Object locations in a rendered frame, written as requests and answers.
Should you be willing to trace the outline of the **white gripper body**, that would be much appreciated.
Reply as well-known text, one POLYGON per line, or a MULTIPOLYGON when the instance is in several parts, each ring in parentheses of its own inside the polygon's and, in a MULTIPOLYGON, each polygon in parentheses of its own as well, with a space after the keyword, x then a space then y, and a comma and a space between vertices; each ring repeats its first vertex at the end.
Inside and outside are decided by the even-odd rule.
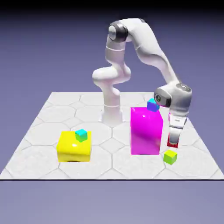
POLYGON ((178 144, 181 132, 182 129, 180 128, 169 127, 168 142, 170 144, 178 144))

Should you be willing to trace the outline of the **small red cube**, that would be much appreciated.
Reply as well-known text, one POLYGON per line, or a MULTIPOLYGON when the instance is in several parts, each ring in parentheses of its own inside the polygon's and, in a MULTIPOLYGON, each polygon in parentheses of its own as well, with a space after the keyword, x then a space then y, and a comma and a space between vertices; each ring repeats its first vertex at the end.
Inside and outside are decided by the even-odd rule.
POLYGON ((173 148, 178 148, 179 143, 171 143, 170 142, 170 135, 168 135, 168 141, 167 141, 167 146, 168 147, 173 147, 173 148))

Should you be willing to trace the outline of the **small green cube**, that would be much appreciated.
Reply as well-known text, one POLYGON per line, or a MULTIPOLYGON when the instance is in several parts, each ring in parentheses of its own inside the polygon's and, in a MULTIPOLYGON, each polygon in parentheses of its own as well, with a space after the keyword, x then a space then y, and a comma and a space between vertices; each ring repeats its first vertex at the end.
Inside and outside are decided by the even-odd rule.
POLYGON ((172 165, 177 160, 177 153, 172 150, 167 150, 164 153, 163 161, 172 165))

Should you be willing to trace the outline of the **small blue cube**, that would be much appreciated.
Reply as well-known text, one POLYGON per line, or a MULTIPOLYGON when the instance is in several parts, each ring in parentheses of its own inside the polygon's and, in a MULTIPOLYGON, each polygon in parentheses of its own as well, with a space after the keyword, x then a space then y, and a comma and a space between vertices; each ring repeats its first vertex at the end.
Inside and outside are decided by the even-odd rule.
POLYGON ((147 110, 156 112, 158 111, 160 106, 155 102, 154 98, 150 98, 147 101, 147 110))

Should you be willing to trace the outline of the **small teal cube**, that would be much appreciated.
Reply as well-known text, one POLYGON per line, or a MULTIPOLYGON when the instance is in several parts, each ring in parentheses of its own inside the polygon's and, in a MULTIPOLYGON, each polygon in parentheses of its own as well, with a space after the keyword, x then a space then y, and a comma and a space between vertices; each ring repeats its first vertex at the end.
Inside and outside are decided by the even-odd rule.
POLYGON ((88 133, 84 129, 80 129, 75 131, 76 140, 79 142, 83 142, 88 139, 88 133))

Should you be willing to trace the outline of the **large magenta box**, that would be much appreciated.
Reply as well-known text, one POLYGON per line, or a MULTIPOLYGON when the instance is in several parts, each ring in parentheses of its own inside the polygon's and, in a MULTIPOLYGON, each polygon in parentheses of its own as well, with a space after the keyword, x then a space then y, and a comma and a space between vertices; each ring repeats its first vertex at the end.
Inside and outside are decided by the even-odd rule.
POLYGON ((159 111, 146 107, 130 109, 130 148, 132 155, 160 153, 163 119, 159 111))

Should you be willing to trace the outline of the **large yellow box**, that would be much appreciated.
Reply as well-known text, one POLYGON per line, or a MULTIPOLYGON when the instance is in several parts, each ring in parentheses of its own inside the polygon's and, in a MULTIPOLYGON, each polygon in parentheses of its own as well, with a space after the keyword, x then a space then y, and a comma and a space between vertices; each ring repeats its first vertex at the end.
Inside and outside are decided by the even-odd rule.
POLYGON ((56 146, 58 162, 89 162, 91 158, 91 131, 87 139, 80 142, 74 131, 63 131, 56 146))

